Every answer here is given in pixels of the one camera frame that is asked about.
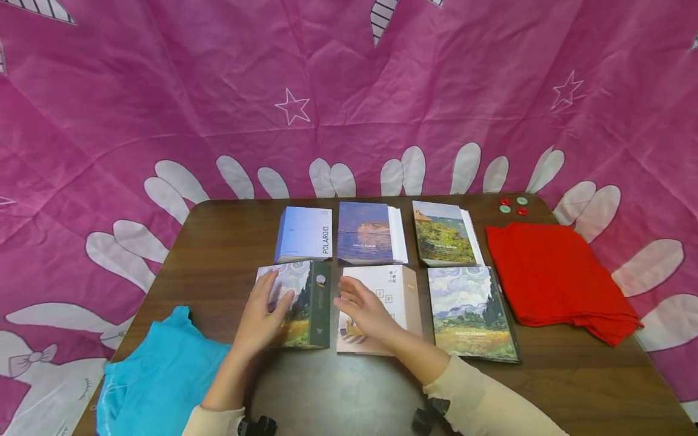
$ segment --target black clip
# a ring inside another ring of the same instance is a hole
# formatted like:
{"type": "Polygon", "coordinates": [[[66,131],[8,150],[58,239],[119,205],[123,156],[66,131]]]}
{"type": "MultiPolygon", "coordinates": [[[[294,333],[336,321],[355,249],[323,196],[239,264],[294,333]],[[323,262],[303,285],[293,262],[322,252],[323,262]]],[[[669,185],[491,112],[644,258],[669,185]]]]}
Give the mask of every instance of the black clip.
{"type": "Polygon", "coordinates": [[[427,405],[426,410],[417,409],[412,419],[412,429],[419,436],[429,436],[433,428],[434,417],[436,415],[445,416],[451,402],[441,398],[430,398],[427,400],[427,405]]]}
{"type": "Polygon", "coordinates": [[[276,421],[268,416],[260,416],[257,422],[245,418],[237,426],[238,436],[274,436],[276,434],[276,421]]]}

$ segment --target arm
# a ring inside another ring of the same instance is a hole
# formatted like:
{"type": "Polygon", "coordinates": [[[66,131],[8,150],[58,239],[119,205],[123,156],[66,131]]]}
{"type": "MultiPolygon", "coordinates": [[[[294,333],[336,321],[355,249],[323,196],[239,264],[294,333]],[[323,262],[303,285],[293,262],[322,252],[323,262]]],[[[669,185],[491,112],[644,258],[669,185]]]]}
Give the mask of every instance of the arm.
{"type": "Polygon", "coordinates": [[[565,435],[519,394],[402,329],[360,281],[342,277],[339,287],[341,298],[334,300],[335,306],[397,357],[430,398],[451,402],[445,417],[455,431],[468,436],[565,435]]]}
{"type": "Polygon", "coordinates": [[[293,292],[287,292],[274,312],[267,310],[269,293],[277,275],[276,271],[266,273],[252,289],[235,341],[218,367],[201,405],[191,412],[182,436],[237,434],[237,426],[244,417],[242,401],[251,378],[253,362],[274,339],[293,302],[293,292]]]}

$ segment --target sea painting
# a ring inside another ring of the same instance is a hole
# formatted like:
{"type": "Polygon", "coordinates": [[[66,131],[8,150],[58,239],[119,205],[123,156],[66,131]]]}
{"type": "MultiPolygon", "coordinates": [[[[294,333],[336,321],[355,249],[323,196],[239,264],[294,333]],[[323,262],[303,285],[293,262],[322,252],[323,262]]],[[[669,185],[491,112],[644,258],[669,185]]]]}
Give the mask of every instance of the sea painting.
{"type": "Polygon", "coordinates": [[[412,205],[422,259],[477,264],[460,207],[417,201],[412,205]]]}
{"type": "MultiPolygon", "coordinates": [[[[309,343],[311,281],[313,280],[311,263],[311,261],[305,261],[263,266],[257,271],[257,279],[272,269],[279,272],[269,295],[269,312],[276,309],[276,305],[286,292],[293,291],[294,294],[293,304],[277,335],[276,345],[278,346],[304,347],[309,343]]],[[[322,276],[318,276],[316,280],[318,284],[320,281],[323,285],[325,284],[325,278],[322,276]]]]}
{"type": "Polygon", "coordinates": [[[428,275],[437,347],[458,356],[520,361],[490,267],[430,268],[428,275]]]}
{"type": "Polygon", "coordinates": [[[393,260],[385,204],[339,204],[337,257],[343,260],[393,260]]]}

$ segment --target cartoon bow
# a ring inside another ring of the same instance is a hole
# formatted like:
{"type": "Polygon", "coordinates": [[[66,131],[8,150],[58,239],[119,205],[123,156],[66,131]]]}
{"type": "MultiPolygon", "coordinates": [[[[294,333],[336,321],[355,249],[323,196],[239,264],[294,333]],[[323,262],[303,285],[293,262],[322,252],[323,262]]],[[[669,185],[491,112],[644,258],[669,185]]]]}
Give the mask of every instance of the cartoon bow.
{"type": "Polygon", "coordinates": [[[36,362],[51,362],[56,352],[58,351],[57,344],[51,344],[43,351],[35,351],[31,354],[23,354],[21,356],[10,357],[10,378],[16,378],[28,371],[31,364],[36,362]]]}

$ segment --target blue polaroid box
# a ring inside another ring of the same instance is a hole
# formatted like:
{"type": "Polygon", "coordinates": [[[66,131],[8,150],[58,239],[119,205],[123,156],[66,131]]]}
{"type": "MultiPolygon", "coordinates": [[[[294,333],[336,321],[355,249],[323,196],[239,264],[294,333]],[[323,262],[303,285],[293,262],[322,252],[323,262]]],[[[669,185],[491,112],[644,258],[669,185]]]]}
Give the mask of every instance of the blue polaroid box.
{"type": "Polygon", "coordinates": [[[274,263],[332,257],[332,210],[288,206],[281,215],[274,263]]]}

